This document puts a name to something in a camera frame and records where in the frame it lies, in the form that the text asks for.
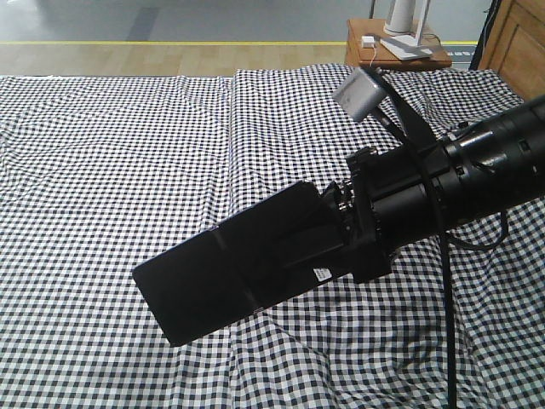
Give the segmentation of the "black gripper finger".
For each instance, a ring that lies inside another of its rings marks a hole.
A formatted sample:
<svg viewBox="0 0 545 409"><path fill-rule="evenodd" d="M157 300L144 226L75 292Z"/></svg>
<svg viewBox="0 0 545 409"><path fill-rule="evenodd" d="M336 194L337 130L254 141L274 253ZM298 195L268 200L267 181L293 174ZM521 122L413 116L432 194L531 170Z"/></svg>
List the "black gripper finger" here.
<svg viewBox="0 0 545 409"><path fill-rule="evenodd" d="M332 181L321 193L322 200L332 209L339 212L347 210L347 200L345 198L345 185Z"/></svg>
<svg viewBox="0 0 545 409"><path fill-rule="evenodd" d="M328 268L334 273L348 273L350 265L345 258L348 246L344 243L331 246L311 246L295 243L283 247L283 270L285 272Z"/></svg>

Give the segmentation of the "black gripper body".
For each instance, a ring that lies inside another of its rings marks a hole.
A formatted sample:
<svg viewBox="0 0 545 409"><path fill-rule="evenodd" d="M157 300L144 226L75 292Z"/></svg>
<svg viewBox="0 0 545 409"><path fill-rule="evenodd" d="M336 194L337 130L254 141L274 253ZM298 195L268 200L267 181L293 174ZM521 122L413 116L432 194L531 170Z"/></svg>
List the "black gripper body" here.
<svg viewBox="0 0 545 409"><path fill-rule="evenodd" d="M392 272L393 253L441 231L422 174L406 147L365 147L346 158L357 223L350 271L358 284Z"/></svg>

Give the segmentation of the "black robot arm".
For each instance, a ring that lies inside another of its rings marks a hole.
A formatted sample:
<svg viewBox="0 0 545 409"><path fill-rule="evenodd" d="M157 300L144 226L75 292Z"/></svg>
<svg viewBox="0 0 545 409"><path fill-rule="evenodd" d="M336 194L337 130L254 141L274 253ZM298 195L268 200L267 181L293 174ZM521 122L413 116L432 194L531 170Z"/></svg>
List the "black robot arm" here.
<svg viewBox="0 0 545 409"><path fill-rule="evenodd" d="M434 235L460 245L452 228L544 194L543 98L442 139L407 104L401 125L373 115L399 146L348 157L350 177L326 188L320 216L281 241L283 267L368 282L390 273L397 249Z"/></svg>

